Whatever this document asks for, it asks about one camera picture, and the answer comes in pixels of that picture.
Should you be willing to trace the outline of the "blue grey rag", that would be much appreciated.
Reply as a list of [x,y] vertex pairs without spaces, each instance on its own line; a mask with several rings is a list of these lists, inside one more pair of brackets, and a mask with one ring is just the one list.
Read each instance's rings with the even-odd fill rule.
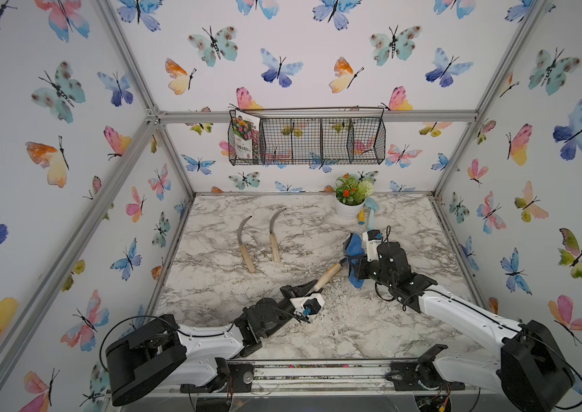
[[357,289],[362,288],[364,281],[360,278],[361,264],[366,263],[368,255],[361,235],[357,233],[349,235],[349,238],[344,242],[344,257],[349,270],[350,283]]

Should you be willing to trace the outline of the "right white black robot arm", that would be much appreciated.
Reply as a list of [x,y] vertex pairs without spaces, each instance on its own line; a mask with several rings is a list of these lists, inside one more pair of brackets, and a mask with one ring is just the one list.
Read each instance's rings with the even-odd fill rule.
[[488,355],[463,355],[437,343],[416,360],[411,377],[430,390],[462,383],[504,395],[521,411],[552,411],[573,388],[575,374],[550,330],[531,321],[504,319],[415,273],[397,242],[344,243],[349,280],[357,288],[371,280],[406,309],[438,319],[468,336]]

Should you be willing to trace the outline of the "aluminium front rail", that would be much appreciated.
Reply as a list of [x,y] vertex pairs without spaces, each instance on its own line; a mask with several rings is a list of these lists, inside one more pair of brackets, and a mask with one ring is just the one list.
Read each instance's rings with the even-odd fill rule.
[[508,374],[497,360],[448,354],[429,359],[397,360],[225,360],[147,363],[109,373],[113,403],[123,406],[150,394],[211,394],[235,392],[291,394],[462,391],[468,386],[512,395],[510,385],[519,377]]

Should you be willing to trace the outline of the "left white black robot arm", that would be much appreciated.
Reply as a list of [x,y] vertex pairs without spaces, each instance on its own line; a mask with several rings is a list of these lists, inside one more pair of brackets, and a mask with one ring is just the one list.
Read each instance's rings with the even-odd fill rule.
[[260,350],[265,338],[289,321],[307,323],[325,305],[324,280],[284,286],[282,300],[264,298],[221,327],[191,327],[174,315],[150,316],[135,331],[111,343],[105,361],[115,407],[133,403],[161,384],[217,391],[229,383],[230,360]]

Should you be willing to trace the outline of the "white pot with plant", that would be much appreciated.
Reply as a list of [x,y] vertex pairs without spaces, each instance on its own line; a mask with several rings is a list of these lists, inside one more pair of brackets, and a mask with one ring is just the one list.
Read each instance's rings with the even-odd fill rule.
[[346,173],[337,179],[335,188],[337,217],[342,221],[355,221],[373,194],[375,178],[368,174],[355,176]]

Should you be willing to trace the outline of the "seed packet in basket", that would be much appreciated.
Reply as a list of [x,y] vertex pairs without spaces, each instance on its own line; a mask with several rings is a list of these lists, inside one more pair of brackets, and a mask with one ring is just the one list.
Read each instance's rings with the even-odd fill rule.
[[258,158],[260,118],[241,110],[234,110],[231,127],[238,159],[254,161]]

